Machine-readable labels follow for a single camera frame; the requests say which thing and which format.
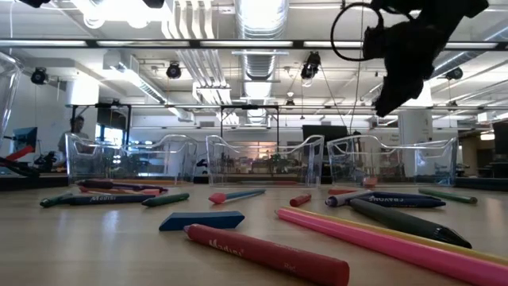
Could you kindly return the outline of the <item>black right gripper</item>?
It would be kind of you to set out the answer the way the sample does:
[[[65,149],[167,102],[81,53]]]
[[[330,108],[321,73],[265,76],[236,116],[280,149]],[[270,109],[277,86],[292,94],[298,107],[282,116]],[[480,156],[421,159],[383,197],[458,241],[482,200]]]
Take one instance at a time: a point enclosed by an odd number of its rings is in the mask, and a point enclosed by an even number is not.
[[[433,74],[433,61],[445,46],[445,34],[433,25],[404,21],[386,29],[387,77],[374,101],[375,114],[385,117],[423,89]]]

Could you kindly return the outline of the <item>dark blue marker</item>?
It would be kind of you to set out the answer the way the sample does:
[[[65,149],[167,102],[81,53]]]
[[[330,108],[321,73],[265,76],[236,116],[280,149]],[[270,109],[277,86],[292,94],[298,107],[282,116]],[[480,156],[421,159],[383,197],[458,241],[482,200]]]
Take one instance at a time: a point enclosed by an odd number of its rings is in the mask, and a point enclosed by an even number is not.
[[[360,197],[360,199],[382,207],[435,208],[446,205],[446,202],[432,196],[381,191],[374,191],[369,195]]]

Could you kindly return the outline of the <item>lavender pen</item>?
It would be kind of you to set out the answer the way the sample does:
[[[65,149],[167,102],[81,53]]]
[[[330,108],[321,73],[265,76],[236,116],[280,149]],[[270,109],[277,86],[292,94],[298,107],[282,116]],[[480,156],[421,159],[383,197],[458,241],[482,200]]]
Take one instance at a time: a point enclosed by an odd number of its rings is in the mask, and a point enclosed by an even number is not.
[[[325,205],[328,207],[340,207],[347,204],[350,199],[355,199],[358,197],[371,195],[373,191],[354,191],[341,195],[331,195],[328,199],[325,200]]]

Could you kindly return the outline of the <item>black pen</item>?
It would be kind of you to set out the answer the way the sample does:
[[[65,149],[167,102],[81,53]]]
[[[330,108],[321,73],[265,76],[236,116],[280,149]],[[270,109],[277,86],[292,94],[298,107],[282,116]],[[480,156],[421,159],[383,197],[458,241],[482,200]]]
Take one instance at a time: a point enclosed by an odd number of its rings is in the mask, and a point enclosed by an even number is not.
[[[362,215],[383,224],[384,226],[406,234],[412,234],[431,240],[448,243],[471,249],[472,245],[455,230],[430,222],[400,211],[369,203],[362,199],[352,199],[349,206]]]

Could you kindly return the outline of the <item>yellow pencil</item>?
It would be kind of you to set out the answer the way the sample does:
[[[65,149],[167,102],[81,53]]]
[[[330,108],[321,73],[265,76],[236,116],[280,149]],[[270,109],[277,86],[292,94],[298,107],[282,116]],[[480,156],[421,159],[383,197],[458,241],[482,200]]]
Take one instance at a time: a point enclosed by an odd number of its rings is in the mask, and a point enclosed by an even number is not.
[[[460,247],[457,245],[451,245],[444,242],[434,241],[428,238],[422,238],[413,234],[406,234],[397,230],[390,230],[387,228],[379,227],[379,226],[373,226],[369,224],[365,224],[362,222],[353,222],[347,219],[337,218],[333,216],[323,215],[314,213],[311,211],[304,211],[301,209],[298,209],[296,207],[281,207],[281,211],[289,211],[293,213],[298,213],[300,215],[307,215],[315,218],[319,218],[322,220],[325,220],[327,222],[337,222],[343,225],[347,226],[354,226],[356,228],[364,229],[364,230],[370,230],[373,232],[376,232],[378,234],[386,234],[395,238],[401,238],[403,240],[409,241],[409,242],[415,242],[422,245],[427,245],[433,248],[438,248],[442,250],[447,250],[454,253],[463,254],[465,256],[474,257],[480,260],[485,260],[493,263],[497,263],[500,265],[508,266],[508,258],[495,256],[489,253],[482,253],[473,249],[467,249],[464,247]]]

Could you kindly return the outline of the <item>purple pen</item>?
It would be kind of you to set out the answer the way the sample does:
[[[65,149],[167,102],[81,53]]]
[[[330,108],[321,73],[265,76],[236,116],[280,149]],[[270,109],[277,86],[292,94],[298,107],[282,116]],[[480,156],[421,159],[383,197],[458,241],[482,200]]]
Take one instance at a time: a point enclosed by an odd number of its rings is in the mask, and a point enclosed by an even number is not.
[[[90,188],[104,188],[104,189],[130,189],[134,191],[141,191],[144,189],[160,189],[162,192],[167,192],[165,187],[150,185],[150,184],[119,184],[114,183],[111,180],[80,180],[77,182],[78,187],[90,187]]]

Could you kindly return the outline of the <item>blue Madisi crayon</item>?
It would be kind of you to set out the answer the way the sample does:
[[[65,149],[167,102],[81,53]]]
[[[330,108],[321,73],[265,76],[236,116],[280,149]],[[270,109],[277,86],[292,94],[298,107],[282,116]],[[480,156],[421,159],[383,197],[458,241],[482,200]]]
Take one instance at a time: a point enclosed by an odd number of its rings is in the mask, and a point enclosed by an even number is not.
[[[142,203],[147,199],[155,198],[154,195],[75,195],[66,196],[59,200],[58,204],[69,205],[99,205],[119,203]]]

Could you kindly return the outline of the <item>blue wedge eraser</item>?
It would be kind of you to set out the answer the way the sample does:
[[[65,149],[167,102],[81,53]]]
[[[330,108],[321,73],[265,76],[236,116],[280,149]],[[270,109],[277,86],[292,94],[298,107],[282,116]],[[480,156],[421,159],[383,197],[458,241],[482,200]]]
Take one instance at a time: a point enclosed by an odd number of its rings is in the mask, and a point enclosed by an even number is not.
[[[200,224],[218,229],[234,229],[245,216],[239,211],[174,212],[159,226],[159,231],[183,230],[185,226]]]

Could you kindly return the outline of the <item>black monitor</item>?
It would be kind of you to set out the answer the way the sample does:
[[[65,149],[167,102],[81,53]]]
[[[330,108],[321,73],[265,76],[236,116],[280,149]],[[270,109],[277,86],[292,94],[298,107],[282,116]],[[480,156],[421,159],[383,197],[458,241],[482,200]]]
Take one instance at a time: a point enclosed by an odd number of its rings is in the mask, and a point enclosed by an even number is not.
[[[37,148],[37,127],[26,127],[13,130],[13,151],[28,149],[34,153]]]
[[[495,153],[508,156],[508,121],[492,125],[495,135]]]
[[[303,138],[307,139],[313,135],[322,135],[324,137],[323,155],[328,155],[327,143],[336,139],[348,136],[346,126],[317,126],[304,125],[302,127]]]

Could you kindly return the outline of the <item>person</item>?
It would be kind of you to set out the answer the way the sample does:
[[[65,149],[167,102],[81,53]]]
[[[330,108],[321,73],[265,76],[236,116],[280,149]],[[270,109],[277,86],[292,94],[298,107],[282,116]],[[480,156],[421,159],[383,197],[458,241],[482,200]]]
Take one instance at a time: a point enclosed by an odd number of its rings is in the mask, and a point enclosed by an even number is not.
[[[84,139],[89,139],[89,136],[83,132],[84,122],[85,122],[85,119],[82,115],[79,115],[75,118],[71,118],[70,119],[71,129],[68,131],[65,131],[61,134],[58,145],[57,145],[58,150],[63,154],[63,162],[62,162],[61,166],[64,166],[66,164],[66,135],[68,133],[73,133],[74,135],[76,135],[78,137],[81,137]]]

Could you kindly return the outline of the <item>red and black equipment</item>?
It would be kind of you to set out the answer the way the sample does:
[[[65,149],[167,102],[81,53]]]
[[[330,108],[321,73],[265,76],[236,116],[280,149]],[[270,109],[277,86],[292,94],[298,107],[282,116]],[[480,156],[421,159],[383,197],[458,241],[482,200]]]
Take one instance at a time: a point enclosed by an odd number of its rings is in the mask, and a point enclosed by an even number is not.
[[[0,167],[8,168],[10,171],[24,177],[38,178],[40,173],[35,168],[17,162],[17,159],[21,159],[34,150],[31,145],[28,145],[15,153],[11,153],[7,157],[0,157]]]

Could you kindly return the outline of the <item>large red Madisi crayon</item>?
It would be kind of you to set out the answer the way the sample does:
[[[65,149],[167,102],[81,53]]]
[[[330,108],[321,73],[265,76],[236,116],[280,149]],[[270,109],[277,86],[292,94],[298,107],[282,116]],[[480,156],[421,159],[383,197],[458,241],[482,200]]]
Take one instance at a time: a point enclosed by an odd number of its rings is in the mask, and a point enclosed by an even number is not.
[[[350,268],[346,261],[199,224],[186,226],[184,231],[194,242],[315,284],[348,286]]]

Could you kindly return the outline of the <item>black overhead frame bar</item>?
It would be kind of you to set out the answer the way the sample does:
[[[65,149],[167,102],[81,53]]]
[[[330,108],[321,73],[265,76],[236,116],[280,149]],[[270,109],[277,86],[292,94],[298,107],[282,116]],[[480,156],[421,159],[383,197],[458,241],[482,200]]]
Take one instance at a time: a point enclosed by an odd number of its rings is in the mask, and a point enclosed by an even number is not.
[[[359,50],[360,41],[258,40],[94,40],[0,38],[0,48],[134,48],[134,49],[331,49]]]

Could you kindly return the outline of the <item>silver ceiling duct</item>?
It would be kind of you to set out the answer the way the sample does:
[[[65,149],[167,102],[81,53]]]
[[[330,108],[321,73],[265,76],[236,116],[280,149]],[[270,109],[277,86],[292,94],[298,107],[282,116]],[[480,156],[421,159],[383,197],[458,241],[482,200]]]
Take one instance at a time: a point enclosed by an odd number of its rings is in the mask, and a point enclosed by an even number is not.
[[[280,40],[287,26],[289,0],[235,0],[237,35],[242,40]],[[241,56],[243,95],[252,105],[267,105],[277,56],[244,51]]]

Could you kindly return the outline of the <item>black table frame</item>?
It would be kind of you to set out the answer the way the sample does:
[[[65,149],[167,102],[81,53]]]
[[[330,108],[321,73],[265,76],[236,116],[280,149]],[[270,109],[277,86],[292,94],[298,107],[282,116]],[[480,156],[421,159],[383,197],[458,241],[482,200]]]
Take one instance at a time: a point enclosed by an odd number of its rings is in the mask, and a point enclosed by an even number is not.
[[[0,176],[0,191],[22,191],[29,189],[67,187],[66,176],[49,175],[39,178]],[[508,178],[464,178],[455,179],[454,187],[508,192]]]

